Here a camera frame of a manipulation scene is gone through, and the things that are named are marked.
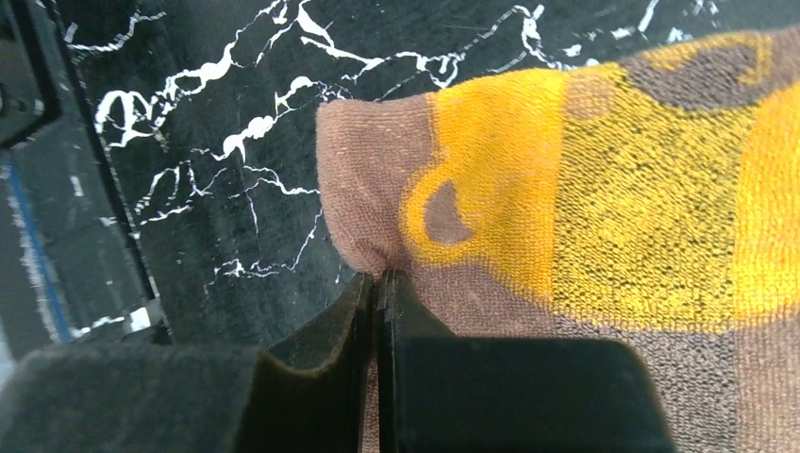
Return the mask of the brown and yellow cloth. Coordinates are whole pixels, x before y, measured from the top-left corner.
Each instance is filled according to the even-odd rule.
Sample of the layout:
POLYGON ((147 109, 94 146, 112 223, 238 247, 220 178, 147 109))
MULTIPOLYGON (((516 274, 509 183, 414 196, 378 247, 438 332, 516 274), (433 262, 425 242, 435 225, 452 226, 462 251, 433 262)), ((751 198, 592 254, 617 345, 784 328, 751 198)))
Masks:
POLYGON ((799 448, 799 29, 316 113, 332 242, 459 334, 610 338, 682 452, 799 448))

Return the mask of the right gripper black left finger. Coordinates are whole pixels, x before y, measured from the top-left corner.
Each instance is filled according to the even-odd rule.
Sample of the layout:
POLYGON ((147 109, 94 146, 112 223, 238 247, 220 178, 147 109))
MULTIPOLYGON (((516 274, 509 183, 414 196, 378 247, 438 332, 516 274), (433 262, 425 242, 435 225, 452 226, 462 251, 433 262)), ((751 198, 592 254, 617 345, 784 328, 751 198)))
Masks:
POLYGON ((1 393, 5 452, 356 452, 372 280, 271 348, 51 346, 1 393))

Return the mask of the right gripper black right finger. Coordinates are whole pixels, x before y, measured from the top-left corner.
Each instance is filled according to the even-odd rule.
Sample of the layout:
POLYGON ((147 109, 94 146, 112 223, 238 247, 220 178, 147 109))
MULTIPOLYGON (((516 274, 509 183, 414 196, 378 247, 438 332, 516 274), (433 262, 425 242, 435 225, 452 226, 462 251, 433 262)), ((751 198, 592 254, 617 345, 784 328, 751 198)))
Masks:
POLYGON ((635 351, 609 340, 458 336, 407 275, 375 307, 384 452, 673 452, 635 351))

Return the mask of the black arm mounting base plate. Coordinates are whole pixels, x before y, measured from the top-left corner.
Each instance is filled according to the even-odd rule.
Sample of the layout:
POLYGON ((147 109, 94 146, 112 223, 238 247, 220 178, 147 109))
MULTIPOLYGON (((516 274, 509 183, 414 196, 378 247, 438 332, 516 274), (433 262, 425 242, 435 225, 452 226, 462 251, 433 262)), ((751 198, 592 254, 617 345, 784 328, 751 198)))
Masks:
POLYGON ((169 342, 54 1, 1 5, 1 180, 54 343, 169 342))

